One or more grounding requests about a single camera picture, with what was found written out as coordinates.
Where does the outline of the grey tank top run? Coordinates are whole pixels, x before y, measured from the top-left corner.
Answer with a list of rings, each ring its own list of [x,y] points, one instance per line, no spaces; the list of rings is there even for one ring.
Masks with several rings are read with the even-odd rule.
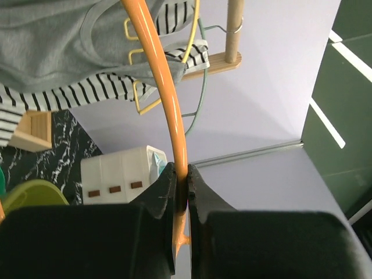
[[[155,80],[124,34],[119,1],[2,1],[1,83],[21,93],[64,87],[99,73]]]

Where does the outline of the green tank top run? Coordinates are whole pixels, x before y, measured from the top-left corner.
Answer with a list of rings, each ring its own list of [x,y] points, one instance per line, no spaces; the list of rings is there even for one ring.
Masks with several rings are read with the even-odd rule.
[[[0,168],[0,197],[3,197],[6,194],[6,181],[5,176]]]

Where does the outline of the black white striped tank top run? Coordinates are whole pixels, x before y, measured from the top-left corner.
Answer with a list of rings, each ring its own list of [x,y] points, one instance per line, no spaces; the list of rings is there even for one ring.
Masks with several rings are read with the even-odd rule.
[[[49,92],[42,91],[37,93],[37,98],[41,99],[44,95],[50,95],[52,99],[52,103],[54,103],[54,107],[58,106],[62,107],[63,105],[71,108],[76,108],[78,106],[83,106],[99,101],[104,101],[107,99],[121,99],[126,101],[132,101],[133,98],[133,86],[130,85],[133,81],[136,81],[139,79],[133,78],[131,76],[124,76],[124,75],[118,75],[116,73],[99,73],[94,76],[88,77],[84,79],[83,81],[73,83],[70,85],[66,85],[64,87],[59,87],[52,89]],[[139,80],[141,84],[145,84],[145,88],[147,87],[154,87],[152,90],[154,91],[156,88],[156,85],[149,85],[141,80]],[[4,89],[6,87],[1,83],[1,89]],[[138,95],[139,99],[141,98],[142,94],[144,93],[143,89],[140,89],[142,87],[141,85],[138,86]],[[1,98],[1,107],[6,108],[7,110],[12,110],[12,104],[9,101],[2,100]],[[8,127],[8,129],[15,129],[16,127],[16,116],[11,116],[6,120],[6,116],[2,116],[1,120],[5,120],[8,123],[12,124],[5,124],[5,127]]]

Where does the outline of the orange hanger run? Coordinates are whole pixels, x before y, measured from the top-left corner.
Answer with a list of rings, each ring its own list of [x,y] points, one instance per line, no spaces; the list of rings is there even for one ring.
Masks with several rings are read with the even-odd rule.
[[[169,126],[178,182],[187,149],[173,77],[153,23],[162,1],[2,1],[1,83],[13,107],[51,106],[37,93],[98,73],[123,73],[156,84]]]

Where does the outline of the yellow hanger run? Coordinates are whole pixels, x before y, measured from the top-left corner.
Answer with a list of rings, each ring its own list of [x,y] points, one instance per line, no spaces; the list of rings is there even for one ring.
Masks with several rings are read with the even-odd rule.
[[[148,58],[160,95],[160,100],[141,109],[138,102],[137,90],[134,90],[137,112],[143,115],[161,103],[164,110],[178,113],[179,110],[176,109],[177,94],[171,72],[145,1],[122,1],[122,4],[126,9],[146,57]]]

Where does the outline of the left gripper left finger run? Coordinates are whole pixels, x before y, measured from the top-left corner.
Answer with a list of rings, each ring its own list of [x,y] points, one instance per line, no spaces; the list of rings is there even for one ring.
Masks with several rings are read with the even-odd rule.
[[[170,278],[176,171],[130,203],[29,206],[1,224],[2,278]]]

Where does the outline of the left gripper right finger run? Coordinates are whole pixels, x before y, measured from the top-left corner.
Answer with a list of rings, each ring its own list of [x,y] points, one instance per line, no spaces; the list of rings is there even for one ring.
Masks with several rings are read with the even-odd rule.
[[[337,216],[237,210],[188,167],[192,278],[370,278],[371,260]]]

